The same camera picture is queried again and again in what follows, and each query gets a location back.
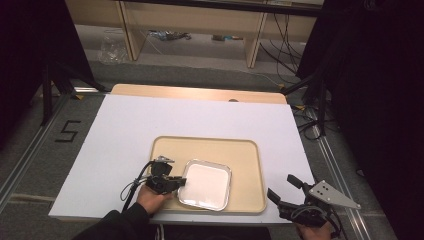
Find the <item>gray carpet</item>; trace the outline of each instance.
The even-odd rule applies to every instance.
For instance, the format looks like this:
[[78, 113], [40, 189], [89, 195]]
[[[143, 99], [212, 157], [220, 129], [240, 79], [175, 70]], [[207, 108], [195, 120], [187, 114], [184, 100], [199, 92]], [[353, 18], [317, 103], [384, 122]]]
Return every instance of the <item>gray carpet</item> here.
[[[113, 87], [114, 84], [119, 82], [277, 92], [279, 88], [275, 83], [283, 82], [277, 75], [273, 74], [267, 75], [272, 79], [272, 82], [263, 76], [233, 71], [132, 64], [105, 66], [98, 62], [91, 62], [90, 65], [97, 81], [107, 87]], [[297, 81], [295, 77], [284, 78], [291, 82]], [[300, 103], [300, 96], [301, 91], [289, 95], [289, 103]], [[82, 100], [69, 99], [67, 101], [66, 106], [53, 123], [38, 155], [17, 187], [15, 194], [52, 198], [57, 196], [102, 100], [102, 95], [86, 95]], [[40, 122], [40, 103], [38, 102], [31, 111], [36, 112], [29, 114], [27, 118], [23, 118], [23, 123], [20, 124], [20, 128], [12, 138], [13, 140], [9, 142], [10, 145], [7, 149], [1, 151], [2, 178], [0, 180], [2, 182], [5, 179], [4, 176], [8, 175], [8, 171], [11, 171], [13, 162], [16, 162], [25, 146], [28, 145], [33, 132], [37, 129], [37, 124]], [[61, 133], [63, 126], [69, 120], [80, 121], [80, 123], [70, 123], [67, 128], [68, 130], [78, 131], [78, 134], [72, 142], [57, 142], [56, 140], [71, 138], [72, 134]], [[296, 117], [296, 121], [298, 124], [302, 124], [305, 120]], [[354, 200], [362, 205], [361, 213], [369, 227], [372, 239], [396, 239], [366, 179], [355, 173], [354, 157], [349, 151], [342, 133], [337, 131], [337, 124], [328, 123], [326, 126], [328, 128], [327, 139], [330, 142], [333, 154], [338, 160]], [[312, 133], [306, 132], [306, 136], [308, 135], [312, 136]], [[303, 134], [301, 134], [301, 137], [313, 173], [318, 179], [325, 179], [332, 183], [331, 174], [318, 142], [308, 140]], [[51, 219], [47, 216], [49, 207], [50, 202], [48, 200], [24, 199], [9, 202], [0, 215], [0, 238], [17, 240], [70, 239], [91, 224], [60, 222]], [[343, 209], [337, 209], [337, 211], [344, 223], [349, 239], [357, 239], [345, 211]], [[292, 224], [272, 227], [270, 232], [273, 239], [299, 239], [295, 235]]]

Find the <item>wire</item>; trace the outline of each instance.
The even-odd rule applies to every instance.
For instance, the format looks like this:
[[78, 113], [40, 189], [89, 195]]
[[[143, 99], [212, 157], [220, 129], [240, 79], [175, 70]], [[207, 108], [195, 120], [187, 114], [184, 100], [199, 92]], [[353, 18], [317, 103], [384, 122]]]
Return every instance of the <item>wire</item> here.
[[294, 210], [291, 213], [291, 218], [292, 219], [296, 219], [303, 212], [311, 211], [311, 210], [316, 210], [316, 211], [320, 212], [321, 215], [325, 215], [325, 212], [321, 208], [319, 208], [319, 207], [316, 207], [316, 206], [305, 206], [305, 207], [300, 207], [300, 208], [297, 208], [296, 210]]
[[334, 232], [332, 232], [331, 233], [331, 238], [333, 239], [333, 238], [339, 238], [340, 237], [340, 228], [339, 228], [339, 226], [337, 226], [337, 224], [334, 222], [334, 220], [333, 219], [331, 219], [331, 217], [330, 216], [327, 216], [326, 218], [325, 218], [330, 224], [331, 224], [331, 226], [333, 226], [333, 228], [334, 228]]
[[[275, 44], [272, 42], [272, 40], [271, 39], [269, 39], [269, 42], [271, 43], [271, 45], [275, 48], [275, 49], [277, 49], [277, 50], [280, 50], [277, 46], [275, 46]], [[290, 55], [290, 53], [287, 53], [287, 52], [284, 52], [284, 51], [282, 51], [281, 53], [284, 53], [284, 54], [286, 54], [286, 55]]]
[[[305, 106], [305, 109], [302, 110], [302, 114], [297, 114], [297, 112], [299, 112], [300, 110], [297, 110], [295, 113], [293, 113], [293, 115], [295, 117], [302, 117], [304, 120], [308, 121], [308, 122], [306, 122], [306, 123], [304, 123], [302, 125], [298, 125], [297, 128], [299, 129], [299, 133], [303, 133], [303, 136], [306, 139], [308, 139], [308, 140], [318, 140], [322, 136], [321, 132], [320, 132], [320, 134], [317, 137], [310, 137], [306, 133], [307, 130], [311, 129], [313, 126], [315, 126], [316, 124], [318, 124], [318, 120], [316, 120], [314, 118], [311, 118], [311, 117], [309, 117], [309, 116], [306, 115], [306, 110], [307, 109], [313, 109], [314, 111], [318, 111], [318, 109], [316, 109], [313, 106]], [[332, 118], [332, 119], [324, 119], [323, 121], [324, 121], [324, 123], [335, 122], [336, 119], [334, 119], [334, 118]], [[328, 126], [324, 126], [324, 127], [326, 129], [329, 129], [329, 130], [333, 131], [333, 132], [340, 132], [340, 130], [332, 129], [332, 128], [328, 127]]]
[[343, 233], [343, 236], [346, 240], [349, 240], [349, 238], [347, 237], [346, 231], [343, 227], [342, 221], [339, 217], [339, 215], [337, 214], [337, 212], [334, 210], [333, 207], [331, 207], [332, 213], [334, 214], [334, 216], [336, 217], [337, 221], [339, 222], [339, 226], [340, 226], [340, 230], [339, 230], [339, 235], [340, 235], [340, 231]]
[[289, 67], [287, 64], [285, 64], [284, 62], [282, 62], [280, 59], [278, 59], [277, 57], [275, 57], [274, 55], [272, 55], [270, 52], [268, 52], [265, 47], [262, 45], [262, 43], [259, 43], [259, 45], [262, 47], [262, 49], [265, 51], [265, 53], [268, 54], [268, 56], [270, 56], [271, 58], [273, 58], [274, 60], [276, 60], [279, 64], [283, 65], [285, 68], [287, 68], [290, 72], [296, 74], [296, 71], [293, 70], [291, 67]]
[[144, 182], [144, 181], [142, 181], [144, 171], [146, 171], [147, 167], [149, 167], [150, 165], [152, 165], [153, 162], [154, 161], [149, 161], [148, 163], [146, 163], [146, 165], [144, 165], [143, 169], [141, 170], [140, 175], [138, 175], [138, 177], [133, 181], [132, 186], [130, 188], [130, 191], [128, 193], [128, 196], [126, 197], [127, 199], [125, 201], [124, 208], [122, 209], [122, 211], [127, 210], [128, 205], [130, 204], [130, 202], [132, 200], [132, 197], [134, 196], [135, 190], [137, 190], [137, 187], [140, 186], [140, 184], [142, 182]]
[[288, 39], [288, 26], [289, 26], [288, 24], [289, 24], [289, 20], [290, 20], [289, 15], [285, 15], [285, 20], [286, 20], [285, 23], [286, 23], [286, 25], [285, 25], [285, 32], [284, 32], [284, 34], [283, 34], [283, 31], [281, 30], [280, 24], [278, 23], [277, 15], [275, 13], [273, 15], [274, 15], [275, 23], [277, 24], [278, 30], [280, 31], [280, 35], [281, 35], [281, 37], [283, 39], [283, 42], [281, 43], [281, 47], [280, 47], [280, 52], [278, 54], [278, 58], [280, 58], [280, 55], [281, 55], [283, 46], [286, 45], [287, 50], [289, 51], [290, 60], [291, 60], [291, 62], [293, 64], [293, 67], [295, 68], [295, 71], [297, 71], [297, 67], [298, 66], [297, 66], [296, 61], [293, 58], [293, 54], [291, 53], [291, 50], [293, 50], [294, 52], [296, 52], [296, 51], [290, 45], [289, 39]]
[[315, 121], [315, 119], [313, 119], [312, 117], [309, 117], [306, 115], [305, 110], [308, 108], [308, 106], [304, 106], [303, 109], [295, 109], [293, 116], [295, 117], [301, 117], [306, 121]]
[[291, 51], [293, 51], [294, 53], [296, 53], [298, 56], [302, 56], [302, 54], [298, 53], [293, 46], [290, 44], [289, 41], [289, 34], [288, 34], [288, 27], [289, 27], [289, 21], [290, 21], [290, 15], [286, 15], [286, 31], [285, 31], [285, 35], [286, 35], [286, 46], [289, 50], [289, 52], [291, 53]]
[[[128, 198], [128, 196], [130, 195], [130, 191], [128, 191], [128, 193], [127, 193], [127, 196], [125, 196], [125, 198], [123, 198], [122, 197], [122, 194], [124, 193], [124, 191], [129, 187], [129, 186], [131, 186], [131, 184], [134, 184], [134, 182], [136, 182], [137, 181], [137, 179], [135, 179], [133, 182], [130, 182], [130, 183], [128, 183], [128, 185], [127, 186], [125, 186], [124, 187], [124, 189], [122, 189], [122, 192], [121, 192], [121, 195], [120, 195], [120, 198], [121, 198], [121, 201], [125, 201], [127, 198]], [[146, 180], [143, 180], [143, 181], [137, 181], [137, 184], [138, 185], [140, 185], [141, 183], [143, 183], [143, 182], [145, 182]]]

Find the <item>black cable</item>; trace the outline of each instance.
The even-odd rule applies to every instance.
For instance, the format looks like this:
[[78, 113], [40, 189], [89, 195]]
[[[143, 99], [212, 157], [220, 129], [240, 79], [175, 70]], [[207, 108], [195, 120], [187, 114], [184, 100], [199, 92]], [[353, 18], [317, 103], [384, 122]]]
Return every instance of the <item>black cable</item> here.
[[286, 18], [286, 25], [285, 25], [285, 31], [284, 34], [281, 30], [280, 24], [278, 23], [277, 20], [277, 16], [274, 14], [274, 19], [275, 19], [275, 23], [277, 24], [278, 30], [280, 31], [280, 35], [283, 39], [283, 43], [281, 44], [281, 48], [280, 48], [280, 52], [282, 51], [282, 48], [284, 45], [286, 45], [287, 50], [289, 51], [289, 56], [290, 56], [290, 60], [293, 64], [293, 67], [295, 68], [295, 71], [297, 71], [298, 65], [296, 63], [296, 61], [293, 58], [293, 54], [291, 53], [291, 50], [293, 50], [295, 53], [297, 53], [299, 56], [301, 56], [301, 54], [299, 54], [296, 50], [294, 50], [294, 48], [291, 46], [290, 42], [289, 42], [289, 34], [288, 34], [288, 26], [289, 26], [289, 20], [290, 20], [290, 15], [285, 15]]
[[[324, 120], [324, 123], [326, 122], [331, 122], [334, 120]], [[308, 122], [306, 124], [301, 125], [301, 127], [304, 127], [302, 130], [299, 131], [299, 133], [303, 132], [303, 135], [305, 136], [306, 139], [308, 140], [318, 140], [320, 137], [322, 137], [323, 135], [321, 134], [321, 132], [319, 133], [319, 135], [317, 137], [309, 137], [308, 135], [306, 135], [306, 130], [312, 128], [313, 126], [318, 124], [318, 120], [312, 120], [311, 122]], [[340, 132], [338, 130], [329, 128], [328, 126], [325, 126], [326, 129], [329, 129], [330, 131], [334, 131], [334, 132]]]
[[[272, 45], [275, 49], [280, 50], [277, 46], [275, 46], [275, 44], [272, 42], [272, 40], [271, 40], [271, 39], [269, 39], [269, 42], [271, 43], [271, 45]], [[284, 52], [284, 51], [282, 51], [281, 53], [284, 53], [284, 54], [286, 54], [286, 55], [290, 55], [290, 53], [287, 53], [287, 52]]]
[[347, 237], [346, 231], [343, 227], [342, 221], [339, 217], [339, 215], [337, 214], [337, 212], [334, 210], [334, 208], [332, 208], [333, 214], [336, 217], [337, 221], [339, 222], [339, 226], [340, 226], [340, 231], [343, 233], [343, 236], [345, 237], [346, 240], [349, 240], [349, 238]]
[[265, 47], [262, 45], [262, 43], [259, 43], [259, 45], [262, 47], [262, 49], [268, 54], [268, 56], [270, 56], [271, 58], [273, 58], [274, 60], [277, 61], [277, 63], [280, 63], [281, 65], [283, 65], [285, 68], [287, 68], [290, 72], [296, 74], [296, 72], [291, 69], [287, 64], [285, 64], [284, 62], [282, 62], [279, 58], [275, 57], [274, 55], [272, 55], [270, 52], [268, 52]]
[[153, 163], [153, 161], [149, 161], [149, 162], [148, 162], [148, 163], [147, 163], [147, 164], [143, 167], [143, 169], [141, 170], [140, 175], [138, 175], [138, 177], [134, 180], [134, 182], [132, 182], [132, 186], [131, 186], [130, 192], [129, 192], [128, 196], [127, 196], [127, 201], [125, 202], [125, 204], [124, 204], [124, 207], [123, 207], [122, 211], [125, 211], [125, 210], [127, 210], [127, 209], [128, 209], [128, 206], [129, 206], [129, 205], [130, 205], [130, 203], [131, 203], [131, 200], [132, 200], [132, 198], [133, 198], [133, 196], [134, 196], [135, 191], [137, 190], [138, 186], [140, 186], [140, 184], [141, 184], [141, 178], [143, 177], [144, 171], [146, 171], [147, 167], [149, 167], [152, 163]]
[[302, 124], [302, 125], [298, 125], [297, 126], [297, 128], [299, 129], [299, 133], [303, 133], [303, 136], [307, 139], [307, 140], [311, 140], [311, 141], [313, 141], [313, 140], [318, 140], [320, 137], [321, 137], [321, 132], [320, 132], [320, 134], [319, 134], [319, 136], [317, 136], [317, 137], [309, 137], [307, 134], [306, 134], [306, 131], [308, 130], [308, 129], [311, 129], [313, 126], [315, 126], [317, 123], [318, 123], [318, 121], [317, 120], [315, 120], [315, 119], [313, 119], [313, 118], [311, 118], [311, 117], [309, 117], [309, 116], [307, 116], [306, 115], [306, 109], [305, 110], [303, 110], [303, 114], [302, 115], [300, 115], [299, 117], [303, 117], [306, 121], [308, 121], [308, 122], [306, 122], [306, 123], [304, 123], [304, 124]]
[[120, 195], [121, 201], [125, 201], [125, 199], [127, 199], [128, 196], [130, 195], [130, 191], [128, 191], [127, 196], [125, 196], [125, 198], [122, 197], [122, 194], [124, 193], [125, 189], [127, 189], [131, 184], [133, 184], [133, 183], [132, 182], [128, 183], [128, 185], [125, 186], [124, 189], [122, 189], [122, 192], [121, 192], [121, 195]]
[[331, 238], [338, 238], [340, 237], [340, 228], [337, 226], [337, 224], [334, 222], [333, 219], [331, 219], [330, 216], [326, 216], [325, 219], [333, 226], [334, 232], [331, 233]]
[[301, 118], [303, 118], [304, 120], [307, 120], [307, 121], [314, 121], [313, 118], [304, 116], [303, 114], [293, 114], [293, 116], [295, 116], [295, 117], [301, 117]]

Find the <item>beige tray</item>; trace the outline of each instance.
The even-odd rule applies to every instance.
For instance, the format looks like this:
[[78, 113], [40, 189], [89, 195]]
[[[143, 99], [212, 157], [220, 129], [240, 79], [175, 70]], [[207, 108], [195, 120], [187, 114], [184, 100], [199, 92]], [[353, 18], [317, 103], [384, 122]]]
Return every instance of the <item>beige tray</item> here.
[[[163, 136], [155, 139], [150, 159], [159, 155], [175, 160], [171, 176], [182, 176], [192, 159], [228, 166], [232, 172], [230, 197], [221, 212], [260, 213], [266, 207], [259, 153], [253, 141]], [[207, 211], [184, 205], [178, 197], [167, 202], [164, 210]]]

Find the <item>floor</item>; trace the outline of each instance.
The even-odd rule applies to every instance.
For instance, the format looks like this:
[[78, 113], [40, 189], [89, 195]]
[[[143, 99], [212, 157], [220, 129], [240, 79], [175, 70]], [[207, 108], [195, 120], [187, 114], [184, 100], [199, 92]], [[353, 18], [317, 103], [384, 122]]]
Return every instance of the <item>floor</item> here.
[[[77, 30], [86, 50], [87, 58], [93, 62], [93, 69], [101, 69], [102, 65], [104, 66], [105, 64], [120, 66], [124, 63], [133, 67], [154, 66], [157, 69], [161, 69], [160, 67], [184, 67], [191, 68], [194, 71], [228, 71], [243, 74], [241, 75], [242, 79], [248, 79], [250, 76], [255, 77], [261, 82], [261, 85], [267, 86], [265, 89], [267, 91], [278, 91], [281, 86], [290, 86], [293, 81], [298, 81], [291, 71], [281, 65], [277, 65], [276, 61], [269, 57], [262, 48], [258, 52], [255, 68], [248, 69], [241, 40], [216, 41], [212, 40], [210, 35], [197, 34], [191, 34], [191, 39], [189, 40], [183, 38], [160, 41], [157, 38], [148, 37], [149, 41], [145, 44], [141, 57], [136, 62], [128, 61], [125, 56], [122, 59], [114, 59], [114, 62], [105, 62], [105, 59], [99, 58], [99, 54], [102, 53], [104, 38], [108, 37], [117, 42], [122, 42], [122, 31], [120, 29], [85, 26], [77, 26]], [[281, 46], [281, 42], [262, 40], [262, 44], [266, 50], [275, 56], [278, 55], [278, 47]], [[291, 43], [291, 46], [296, 52], [301, 54], [305, 44]], [[289, 67], [295, 67], [290, 58], [283, 57], [282, 59]], [[293, 105], [302, 104], [300, 101], [302, 91], [304, 89], [287, 96], [288, 102]], [[38, 146], [34, 145], [33, 142], [33, 136], [38, 136], [40, 131], [41, 100], [41, 93], [37, 93], [34, 96], [32, 107], [29, 108], [22, 121], [18, 123], [18, 127], [9, 144], [0, 152], [0, 184], [3, 185], [2, 189], [4, 189], [5, 183], [8, 181], [8, 176], [10, 179], [10, 174], [17, 166], [19, 160], [30, 159], [22, 177], [15, 180], [16, 183], [20, 184], [17, 184], [18, 186], [15, 187], [12, 198], [8, 200], [7, 205], [0, 212], [0, 239], [69, 239], [73, 234], [91, 225], [91, 223], [87, 222], [63, 223], [47, 216], [51, 203], [54, 201], [54, 196], [49, 191], [52, 188], [56, 188], [55, 191], [58, 191], [61, 186], [61, 182], [52, 182], [52, 179], [55, 178], [49, 174], [56, 174], [53, 168], [69, 168], [72, 166], [72, 161], [70, 163], [67, 161], [67, 164], [70, 164], [69, 166], [62, 166], [58, 163], [61, 161], [56, 161], [50, 165], [52, 169], [46, 167], [40, 169], [37, 167], [40, 166], [37, 165], [38, 162], [49, 161], [47, 159], [51, 158], [53, 151], [52, 149], [43, 149], [43, 146], [50, 144], [48, 142], [50, 141], [49, 139], [40, 138], [42, 141]], [[61, 98], [58, 97], [55, 101], [57, 102], [56, 106], [60, 106]], [[73, 114], [84, 115], [86, 118], [95, 118], [95, 113], [88, 111], [75, 113], [72, 109], [73, 104], [74, 102], [67, 103], [67, 108], [64, 110], [65, 113], [62, 112], [57, 118], [70, 119], [74, 117]], [[89, 96], [86, 104], [101, 104], [101, 99], [100, 97]], [[305, 121], [304, 116], [299, 116], [301, 115], [300, 112], [294, 112], [294, 114], [299, 125]], [[310, 110], [306, 114], [314, 117], [315, 113]], [[350, 195], [362, 205], [362, 210], [359, 212], [352, 212], [342, 208], [336, 209], [346, 228], [348, 239], [396, 239], [384, 212], [380, 209], [378, 202], [366, 183], [366, 178], [356, 173], [355, 159], [348, 145], [344, 142], [343, 134], [337, 129], [337, 123], [330, 122], [326, 127], [328, 134], [320, 140], [309, 140], [309, 138], [313, 138], [317, 134], [316, 129], [302, 132], [301, 136], [312, 171], [319, 178], [327, 180], [335, 187], [339, 187], [339, 190], [345, 192], [346, 195]], [[53, 127], [51, 131], [61, 130], [56, 128]], [[40, 148], [40, 150], [33, 151], [33, 148]], [[71, 150], [75, 154], [78, 153], [78, 149]], [[63, 156], [70, 149], [57, 149], [56, 151], [54, 154], [58, 159], [75, 159], [75, 156]], [[44, 177], [40, 182], [34, 183], [32, 181], [35, 178], [39, 179], [41, 175]], [[22, 230], [28, 228], [31, 229], [30, 236]], [[274, 226], [269, 229], [273, 239], [298, 239], [291, 224]]]

